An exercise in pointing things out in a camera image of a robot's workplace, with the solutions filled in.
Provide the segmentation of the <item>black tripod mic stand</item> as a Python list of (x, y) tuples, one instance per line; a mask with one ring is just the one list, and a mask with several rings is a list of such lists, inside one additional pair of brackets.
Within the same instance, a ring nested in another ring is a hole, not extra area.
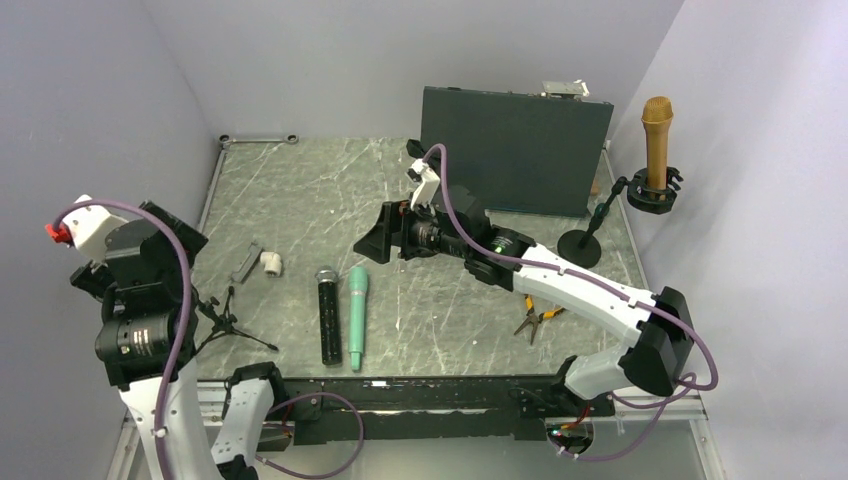
[(210, 319), (213, 322), (210, 333), (196, 346), (196, 352), (199, 353), (204, 347), (211, 342), (222, 339), (225, 336), (232, 335), (246, 338), (258, 342), (260, 345), (268, 348), (273, 352), (278, 352), (279, 348), (270, 343), (265, 342), (258, 337), (248, 334), (236, 327), (238, 323), (237, 316), (231, 310), (231, 303), (235, 297), (235, 287), (229, 285), (226, 290), (226, 298), (224, 303), (214, 296), (210, 296), (207, 301), (199, 301), (196, 310)]

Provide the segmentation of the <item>black round-base mic stand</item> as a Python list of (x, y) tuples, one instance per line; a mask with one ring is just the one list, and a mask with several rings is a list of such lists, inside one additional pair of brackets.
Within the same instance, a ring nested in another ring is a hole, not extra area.
[(428, 148), (426, 148), (420, 140), (409, 139), (406, 142), (407, 154), (415, 160), (427, 160)]

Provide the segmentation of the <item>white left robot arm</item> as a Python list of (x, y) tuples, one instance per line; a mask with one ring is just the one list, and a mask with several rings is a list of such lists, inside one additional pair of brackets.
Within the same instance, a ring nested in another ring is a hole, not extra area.
[(236, 369), (222, 427), (209, 439), (194, 335), (200, 317), (221, 326), (225, 316), (191, 282), (206, 237), (153, 202), (133, 207), (85, 195), (47, 229), (87, 258), (70, 282), (100, 303), (95, 353), (133, 417), (152, 477), (256, 478), (263, 424), (285, 411), (288, 394), (270, 362)]

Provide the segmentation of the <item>mint green toy microphone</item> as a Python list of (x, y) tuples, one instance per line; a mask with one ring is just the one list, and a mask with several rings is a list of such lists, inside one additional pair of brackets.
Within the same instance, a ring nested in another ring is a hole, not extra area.
[(366, 300), (369, 287), (368, 273), (363, 266), (351, 269), (348, 286), (350, 291), (348, 352), (352, 371), (359, 372), (365, 345)]

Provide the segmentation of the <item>black silver-mesh microphone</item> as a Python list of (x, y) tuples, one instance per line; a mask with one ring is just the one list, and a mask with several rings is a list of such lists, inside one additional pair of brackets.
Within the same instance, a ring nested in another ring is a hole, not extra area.
[(322, 266), (317, 270), (315, 278), (318, 282), (322, 364), (337, 366), (343, 361), (337, 286), (338, 274), (332, 267)]

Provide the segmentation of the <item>white pipe elbow fitting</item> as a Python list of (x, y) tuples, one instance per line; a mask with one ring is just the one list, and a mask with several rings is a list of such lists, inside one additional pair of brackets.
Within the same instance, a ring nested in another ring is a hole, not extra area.
[(283, 260), (280, 254), (272, 251), (263, 251), (259, 256), (263, 273), (270, 278), (278, 278), (284, 270)]

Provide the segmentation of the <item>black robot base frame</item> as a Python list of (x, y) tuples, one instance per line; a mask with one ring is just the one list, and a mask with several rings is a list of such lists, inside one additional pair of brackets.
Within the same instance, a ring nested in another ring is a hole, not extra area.
[(611, 417), (612, 400), (583, 400), (550, 375), (271, 377), (272, 397), (293, 407), (270, 421), (293, 426), (298, 446), (331, 441), (507, 437), (542, 441), (557, 419)]

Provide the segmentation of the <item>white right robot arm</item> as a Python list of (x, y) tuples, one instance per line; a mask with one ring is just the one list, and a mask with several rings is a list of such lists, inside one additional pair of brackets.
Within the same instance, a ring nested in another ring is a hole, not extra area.
[(382, 204), (375, 225), (353, 246), (355, 253), (385, 264), (393, 248), (404, 260), (446, 254), (463, 260), (476, 280), (544, 299), (594, 322), (618, 344), (568, 359), (551, 388), (557, 411), (574, 415), (589, 400), (637, 387), (670, 397), (694, 345), (685, 296), (622, 285), (566, 261), (531, 237), (491, 223), (481, 203), (463, 187), (429, 207), (411, 200)]

